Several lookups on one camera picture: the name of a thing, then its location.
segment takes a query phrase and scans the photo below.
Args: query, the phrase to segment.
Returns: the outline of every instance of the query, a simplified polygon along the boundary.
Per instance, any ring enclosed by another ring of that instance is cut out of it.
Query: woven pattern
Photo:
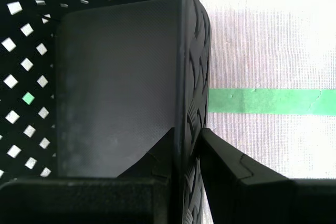
[[[193,149],[201,128],[206,125],[208,97],[208,66],[211,44],[211,28],[208,15],[200,0],[190,2],[188,41],[190,43],[187,77],[187,127],[185,151],[188,155]],[[201,223],[203,210],[203,181],[200,162],[197,159],[187,170],[184,195],[184,223]]]
[[[208,15],[201,5],[200,0],[192,0],[190,8],[191,20],[190,55],[187,84],[187,128],[185,142],[190,146],[190,154],[200,133],[206,124],[207,97],[208,97],[208,66],[211,30]]]
[[[54,34],[63,15],[145,0],[0,0],[0,182],[56,176]]]
[[[185,212],[184,223],[201,224],[203,214],[203,181],[200,160],[191,165],[185,175],[186,190],[184,195]]]

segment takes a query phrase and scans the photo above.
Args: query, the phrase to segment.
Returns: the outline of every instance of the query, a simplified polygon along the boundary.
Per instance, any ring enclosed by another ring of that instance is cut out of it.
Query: perforated basket side
[[[0,0],[0,182],[57,176],[55,31],[78,10],[146,0]]]

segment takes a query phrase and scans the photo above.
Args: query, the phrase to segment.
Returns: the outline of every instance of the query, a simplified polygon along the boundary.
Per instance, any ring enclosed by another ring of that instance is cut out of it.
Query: black plastic bin
[[[0,1],[0,181],[22,196],[6,211],[19,201],[38,222],[97,220],[101,209],[200,223],[193,149],[211,28],[199,0]],[[88,189],[104,186],[124,194]],[[122,197],[134,201],[116,208]]]

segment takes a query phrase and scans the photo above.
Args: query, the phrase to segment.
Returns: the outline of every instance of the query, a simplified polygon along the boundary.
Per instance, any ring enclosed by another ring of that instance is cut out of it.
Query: black plastic basket
[[[0,181],[116,177],[165,138],[181,221],[199,223],[211,43],[199,0],[0,1]]]

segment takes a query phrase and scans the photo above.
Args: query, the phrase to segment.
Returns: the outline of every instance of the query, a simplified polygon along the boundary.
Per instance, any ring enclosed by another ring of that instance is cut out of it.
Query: green painter's tape
[[[210,89],[209,112],[336,115],[336,90]]]

